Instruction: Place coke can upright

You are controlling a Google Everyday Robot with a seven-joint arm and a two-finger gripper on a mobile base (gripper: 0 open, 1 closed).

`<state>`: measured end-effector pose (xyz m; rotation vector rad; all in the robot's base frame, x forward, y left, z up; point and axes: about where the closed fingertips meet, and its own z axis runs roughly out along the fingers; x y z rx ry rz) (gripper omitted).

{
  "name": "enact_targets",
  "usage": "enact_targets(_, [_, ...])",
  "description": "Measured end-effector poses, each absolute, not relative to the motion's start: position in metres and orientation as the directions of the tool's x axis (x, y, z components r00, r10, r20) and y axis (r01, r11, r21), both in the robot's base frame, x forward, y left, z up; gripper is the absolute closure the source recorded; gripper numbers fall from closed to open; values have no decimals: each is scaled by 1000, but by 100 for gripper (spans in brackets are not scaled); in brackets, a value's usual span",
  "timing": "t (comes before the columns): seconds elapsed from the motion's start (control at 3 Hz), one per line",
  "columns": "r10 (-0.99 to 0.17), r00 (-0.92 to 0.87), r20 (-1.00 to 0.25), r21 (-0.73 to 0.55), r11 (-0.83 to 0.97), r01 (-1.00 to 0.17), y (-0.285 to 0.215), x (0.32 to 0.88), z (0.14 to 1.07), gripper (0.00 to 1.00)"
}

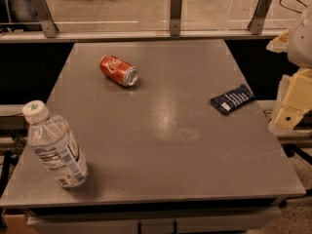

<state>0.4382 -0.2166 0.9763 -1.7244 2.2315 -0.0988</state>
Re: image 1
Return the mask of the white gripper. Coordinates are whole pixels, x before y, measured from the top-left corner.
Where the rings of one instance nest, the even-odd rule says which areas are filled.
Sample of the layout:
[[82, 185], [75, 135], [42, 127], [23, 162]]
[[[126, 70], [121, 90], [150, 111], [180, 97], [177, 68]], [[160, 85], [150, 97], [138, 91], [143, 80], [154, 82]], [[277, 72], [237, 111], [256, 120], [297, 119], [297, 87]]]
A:
[[312, 110], [312, 5], [303, 10], [292, 29], [287, 28], [271, 40], [266, 50], [288, 52], [291, 63], [306, 67], [299, 68], [293, 76], [283, 75], [279, 84], [268, 130], [285, 136]]

